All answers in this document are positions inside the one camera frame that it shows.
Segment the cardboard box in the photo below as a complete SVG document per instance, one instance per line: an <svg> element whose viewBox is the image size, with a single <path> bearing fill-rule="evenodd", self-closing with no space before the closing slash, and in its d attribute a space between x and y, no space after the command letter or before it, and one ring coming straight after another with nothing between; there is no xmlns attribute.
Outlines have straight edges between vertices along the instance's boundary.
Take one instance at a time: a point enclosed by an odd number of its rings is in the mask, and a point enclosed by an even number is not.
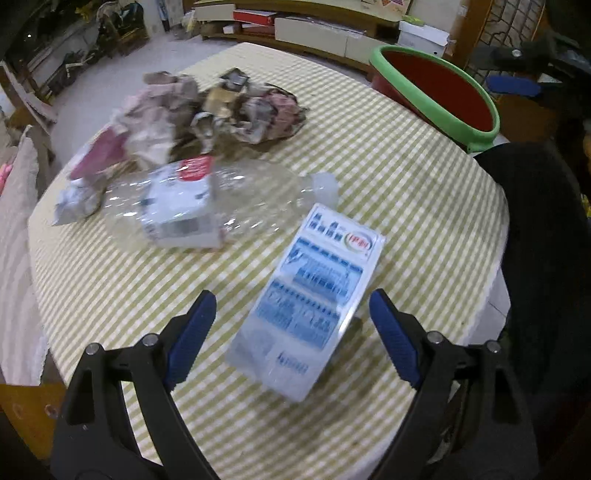
<svg viewBox="0 0 591 480"><path fill-rule="evenodd" d="M447 46L449 33L428 25L418 27L407 22L400 22L400 36L396 45L410 47L441 57Z"/></svg>
<svg viewBox="0 0 591 480"><path fill-rule="evenodd" d="M234 10L234 20L239 22L254 23L257 25L271 26L275 22L277 12L265 12L263 10Z"/></svg>
<svg viewBox="0 0 591 480"><path fill-rule="evenodd" d="M195 9L195 20L200 22L216 20L234 20L234 10L236 5L209 5L208 7L197 7Z"/></svg>
<svg viewBox="0 0 591 480"><path fill-rule="evenodd" d="M388 44L375 38L366 37L365 35L350 33L347 36L345 57L369 65L369 56L376 47L381 47L382 45Z"/></svg>
<svg viewBox="0 0 591 480"><path fill-rule="evenodd" d="M347 31L292 18L275 19L275 39L345 56Z"/></svg>

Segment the white box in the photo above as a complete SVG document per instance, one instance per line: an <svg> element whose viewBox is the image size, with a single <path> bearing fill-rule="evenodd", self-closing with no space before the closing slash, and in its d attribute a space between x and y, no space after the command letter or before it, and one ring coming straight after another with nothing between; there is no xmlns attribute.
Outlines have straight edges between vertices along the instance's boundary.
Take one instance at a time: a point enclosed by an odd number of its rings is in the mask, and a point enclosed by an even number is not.
<svg viewBox="0 0 591 480"><path fill-rule="evenodd" d="M226 362L302 401L369 284L385 238L316 203L226 351Z"/></svg>
<svg viewBox="0 0 591 480"><path fill-rule="evenodd" d="M366 37L365 35L350 33L347 36L345 57L369 65L371 53L376 47L381 47L382 45L388 44L375 38Z"/></svg>
<svg viewBox="0 0 591 480"><path fill-rule="evenodd" d="M408 22L400 22L400 36L396 45L410 47L441 57L447 46L449 33L428 25L418 27Z"/></svg>
<svg viewBox="0 0 591 480"><path fill-rule="evenodd" d="M292 18L277 18L275 39L344 57L347 31Z"/></svg>
<svg viewBox="0 0 591 480"><path fill-rule="evenodd" d="M209 5L208 7L197 7L195 9L195 20L200 22L216 20L234 20L234 10L236 5Z"/></svg>

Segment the red box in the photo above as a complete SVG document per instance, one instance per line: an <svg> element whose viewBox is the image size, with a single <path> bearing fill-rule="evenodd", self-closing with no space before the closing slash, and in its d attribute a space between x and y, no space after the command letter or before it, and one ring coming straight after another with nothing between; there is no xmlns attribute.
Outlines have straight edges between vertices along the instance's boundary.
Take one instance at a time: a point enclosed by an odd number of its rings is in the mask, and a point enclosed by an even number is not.
<svg viewBox="0 0 591 480"><path fill-rule="evenodd" d="M275 22L275 15L277 12L265 12L263 10L234 10L234 20L246 23L256 23L270 27Z"/></svg>

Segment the cushion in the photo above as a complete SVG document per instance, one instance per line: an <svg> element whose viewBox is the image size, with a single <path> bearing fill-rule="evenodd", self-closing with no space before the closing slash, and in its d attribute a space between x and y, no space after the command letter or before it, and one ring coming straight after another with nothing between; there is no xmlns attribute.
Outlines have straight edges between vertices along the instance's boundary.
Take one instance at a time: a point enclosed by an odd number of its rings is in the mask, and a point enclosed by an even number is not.
<svg viewBox="0 0 591 480"><path fill-rule="evenodd" d="M0 196L0 367L6 383L39 385L47 354L31 277L27 222L37 203L37 151L23 135Z"/></svg>

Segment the green checkered tablecloth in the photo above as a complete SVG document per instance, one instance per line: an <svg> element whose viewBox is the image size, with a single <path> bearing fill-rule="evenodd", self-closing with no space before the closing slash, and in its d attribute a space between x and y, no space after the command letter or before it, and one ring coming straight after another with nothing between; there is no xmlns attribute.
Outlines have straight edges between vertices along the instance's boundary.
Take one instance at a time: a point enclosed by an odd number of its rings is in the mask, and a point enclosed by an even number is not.
<svg viewBox="0 0 591 480"><path fill-rule="evenodd" d="M439 330L452 342L466 340L505 244L509 217L501 188L411 112L311 61L243 43L186 73L208 87L231 67L293 92L310 108L295 137L259 154L298 174L331 171L340 184L338 210L385 235L368 292L382 287L425 329ZM37 205L29 230L41 317L66 379L88 343L106 349L132 345L185 312L206 288L217 297L217 318L188 380L173 397L222 479L345 478L354 463L392 437L413 391L398 378L382 347L367 296L300 404L265 390L223 361L297 225L218 252L124 252L108 237L101 215L51 226L65 184L61 174ZM129 385L125 395L140 448L155 459Z"/></svg>

